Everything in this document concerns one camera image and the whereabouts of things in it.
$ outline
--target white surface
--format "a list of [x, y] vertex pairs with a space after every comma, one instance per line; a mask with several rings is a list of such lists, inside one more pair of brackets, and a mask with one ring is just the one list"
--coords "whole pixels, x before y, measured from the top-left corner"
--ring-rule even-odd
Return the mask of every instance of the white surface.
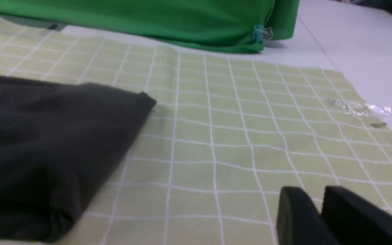
[[[144, 37], [75, 26], [68, 26], [62, 33], [102, 35], [142, 45], [160, 43]], [[220, 55], [341, 71], [368, 103], [392, 107], [392, 15], [328, 0], [301, 0], [294, 37], [272, 42], [270, 46], [272, 48], [265, 48], [256, 55]], [[387, 125], [392, 130], [391, 120]]]

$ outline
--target plastic film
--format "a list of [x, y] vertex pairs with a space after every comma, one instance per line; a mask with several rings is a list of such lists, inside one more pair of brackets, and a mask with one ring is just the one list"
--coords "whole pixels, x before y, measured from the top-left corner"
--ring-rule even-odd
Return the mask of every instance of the plastic film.
[[332, 105], [340, 107], [345, 114], [352, 116], [376, 117], [382, 120], [392, 120], [392, 107], [380, 107], [373, 104], [346, 102], [329, 99]]

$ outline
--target green fabric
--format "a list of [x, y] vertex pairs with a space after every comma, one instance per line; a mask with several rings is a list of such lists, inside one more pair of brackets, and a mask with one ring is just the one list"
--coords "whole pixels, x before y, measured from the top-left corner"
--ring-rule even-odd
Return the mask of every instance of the green fabric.
[[0, 0], [0, 13], [161, 39], [189, 48], [255, 53], [254, 25], [292, 37], [299, 0]]

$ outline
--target grid mat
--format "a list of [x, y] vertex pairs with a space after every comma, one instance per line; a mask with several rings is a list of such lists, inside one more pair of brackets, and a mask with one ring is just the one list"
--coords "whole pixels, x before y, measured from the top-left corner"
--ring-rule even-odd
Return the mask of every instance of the grid mat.
[[343, 185], [392, 214], [392, 133], [328, 102], [364, 102], [340, 73], [0, 19], [0, 75], [96, 82], [158, 101], [122, 164], [57, 244], [277, 244], [285, 185], [305, 189], [317, 207], [326, 185]]

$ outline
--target black fabric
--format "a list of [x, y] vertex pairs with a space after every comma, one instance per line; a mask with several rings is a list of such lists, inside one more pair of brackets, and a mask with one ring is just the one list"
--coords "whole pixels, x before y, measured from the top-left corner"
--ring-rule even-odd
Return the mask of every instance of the black fabric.
[[281, 189], [279, 245], [392, 245], [392, 216], [342, 186], [327, 186], [319, 214], [300, 188]]
[[0, 239], [66, 234], [155, 104], [101, 85], [0, 77]]

